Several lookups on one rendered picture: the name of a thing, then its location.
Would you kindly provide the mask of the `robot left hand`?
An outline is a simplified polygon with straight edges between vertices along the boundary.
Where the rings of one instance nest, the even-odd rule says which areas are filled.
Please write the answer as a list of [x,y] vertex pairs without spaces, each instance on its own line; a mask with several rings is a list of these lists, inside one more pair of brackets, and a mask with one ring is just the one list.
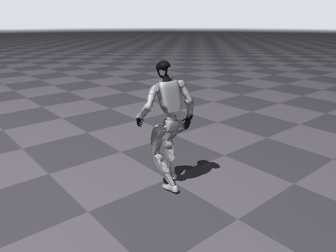
[[[143,122],[141,122],[141,119],[139,119],[139,118],[137,118],[136,121],[137,121],[137,125],[138,125],[138,126],[142,125],[141,123],[143,123]],[[143,121],[143,119],[142,119],[142,121]],[[140,125],[139,125],[139,124],[140,124]],[[142,126],[140,126],[140,127],[142,127]]]

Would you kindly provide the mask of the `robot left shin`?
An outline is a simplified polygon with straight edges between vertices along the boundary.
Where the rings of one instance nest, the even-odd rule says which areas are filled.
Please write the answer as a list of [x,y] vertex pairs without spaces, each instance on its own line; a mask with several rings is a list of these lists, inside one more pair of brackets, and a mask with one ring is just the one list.
[[154,163],[155,163],[157,169],[162,174],[162,176],[164,176],[164,178],[166,179],[166,181],[168,182],[168,184],[170,186],[173,186],[173,184],[175,185],[175,183],[174,183],[174,181],[173,181],[173,179],[172,179],[172,177],[170,175],[167,163],[165,161],[161,162],[160,159],[159,159],[159,157],[157,155],[153,156],[153,160],[154,160]]

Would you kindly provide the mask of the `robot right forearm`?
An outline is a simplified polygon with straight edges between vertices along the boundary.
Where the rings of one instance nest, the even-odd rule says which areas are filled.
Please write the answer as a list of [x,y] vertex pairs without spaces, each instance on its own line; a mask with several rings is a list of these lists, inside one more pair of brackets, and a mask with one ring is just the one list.
[[194,107],[194,102],[192,102],[190,105],[186,105],[187,107],[187,116],[188,118],[193,115],[193,107]]

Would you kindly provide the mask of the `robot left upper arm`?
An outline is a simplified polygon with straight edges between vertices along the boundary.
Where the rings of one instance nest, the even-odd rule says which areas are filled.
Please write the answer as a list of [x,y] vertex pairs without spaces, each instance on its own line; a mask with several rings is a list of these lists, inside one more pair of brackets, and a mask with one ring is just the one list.
[[149,89],[149,94],[148,94],[148,98],[147,98],[147,105],[145,107],[145,111],[151,112],[153,109],[153,102],[156,96],[156,93],[158,93],[160,91],[160,87],[159,84],[157,85],[153,85],[150,89]]

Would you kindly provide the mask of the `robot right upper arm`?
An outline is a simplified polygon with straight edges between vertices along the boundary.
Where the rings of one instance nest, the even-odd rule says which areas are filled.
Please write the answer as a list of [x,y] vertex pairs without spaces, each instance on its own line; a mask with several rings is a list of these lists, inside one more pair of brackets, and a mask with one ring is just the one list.
[[186,105],[190,105],[193,102],[193,99],[190,96],[190,93],[185,85],[185,82],[183,80],[178,80],[179,85],[180,85],[180,91],[182,95],[185,97],[184,103]]

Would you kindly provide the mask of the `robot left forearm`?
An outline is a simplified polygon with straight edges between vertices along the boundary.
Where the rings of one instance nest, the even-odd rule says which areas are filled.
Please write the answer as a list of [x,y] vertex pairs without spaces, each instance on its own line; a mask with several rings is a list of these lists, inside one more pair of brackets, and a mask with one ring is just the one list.
[[145,107],[146,107],[147,103],[144,105],[144,107],[141,109],[140,113],[137,114],[137,117],[136,118],[139,118],[139,119],[143,119],[149,112],[148,111],[145,111]]

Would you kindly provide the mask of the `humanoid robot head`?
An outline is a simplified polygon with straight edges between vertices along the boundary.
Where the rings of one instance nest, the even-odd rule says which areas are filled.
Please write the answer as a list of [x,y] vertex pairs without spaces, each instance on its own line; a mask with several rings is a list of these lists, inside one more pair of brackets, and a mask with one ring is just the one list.
[[[156,65],[156,69],[157,69],[157,72],[158,72],[158,75],[163,78],[163,81],[162,82],[168,82],[168,81],[173,81],[172,79],[169,78],[169,75],[167,75],[167,69],[168,67],[170,67],[170,63],[168,61],[160,61],[157,65]],[[164,76],[161,76],[160,73],[159,73],[159,70],[163,70],[165,71],[165,75]]]

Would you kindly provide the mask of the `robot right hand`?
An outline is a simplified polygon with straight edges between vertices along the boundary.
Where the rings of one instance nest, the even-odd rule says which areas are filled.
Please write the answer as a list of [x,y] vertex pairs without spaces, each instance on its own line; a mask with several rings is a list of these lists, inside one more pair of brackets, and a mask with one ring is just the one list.
[[[189,127],[189,125],[190,125],[190,123],[191,123],[191,119],[192,119],[192,117],[193,117],[193,115],[191,115],[189,118],[188,118],[188,116],[186,116],[186,118],[184,119],[185,120],[185,122],[184,122],[184,129],[186,130],[186,129],[188,129],[188,127]],[[184,120],[182,120],[182,121],[184,121]]]

